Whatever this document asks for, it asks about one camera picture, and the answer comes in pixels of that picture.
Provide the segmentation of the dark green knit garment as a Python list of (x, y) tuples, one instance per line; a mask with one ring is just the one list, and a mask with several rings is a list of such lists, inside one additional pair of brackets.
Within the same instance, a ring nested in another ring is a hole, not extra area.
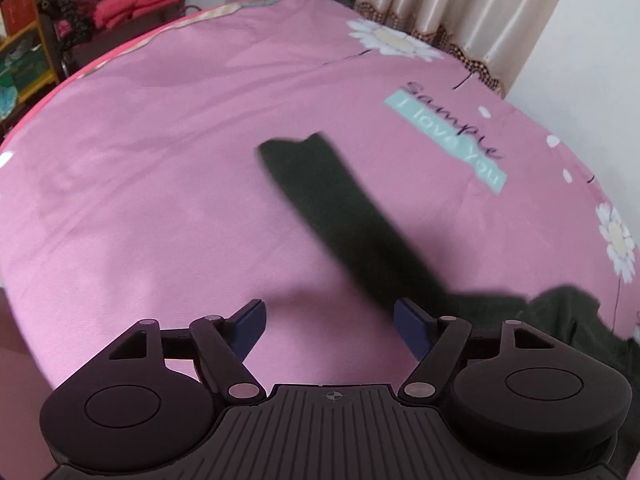
[(617, 337), (597, 315), (598, 300), (570, 285), (532, 299), (496, 292), (453, 294), (378, 211), (319, 133), (303, 141), (271, 139), (259, 145), (277, 188), (329, 253), (383, 310), (408, 298), (431, 316), (454, 315), (476, 328), (523, 321), (564, 344), (639, 379), (639, 346)]

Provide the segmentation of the pink floral bed sheet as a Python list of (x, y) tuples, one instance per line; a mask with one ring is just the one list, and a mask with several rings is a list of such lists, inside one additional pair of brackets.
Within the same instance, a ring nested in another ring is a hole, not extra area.
[(529, 306), (574, 285), (597, 341), (639, 345), (639, 251), (592, 173), (455, 58), (332, 0), (235, 4), (130, 42), (63, 84), (1, 153), (1, 276), (59, 385), (127, 327), (248, 300), (247, 364), (276, 382), (390, 382), (382, 309), (296, 214), (258, 148), (320, 133), (452, 292)]

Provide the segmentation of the beige satin curtain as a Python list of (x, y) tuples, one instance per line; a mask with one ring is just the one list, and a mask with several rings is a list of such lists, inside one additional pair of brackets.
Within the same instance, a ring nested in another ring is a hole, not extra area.
[(364, 18), (457, 58), (506, 96), (559, 0), (356, 0)]

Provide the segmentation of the yellow storage shelf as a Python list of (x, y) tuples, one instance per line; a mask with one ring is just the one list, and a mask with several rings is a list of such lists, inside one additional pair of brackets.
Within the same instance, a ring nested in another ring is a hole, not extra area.
[(1, 120), (60, 82), (36, 0), (1, 0)]

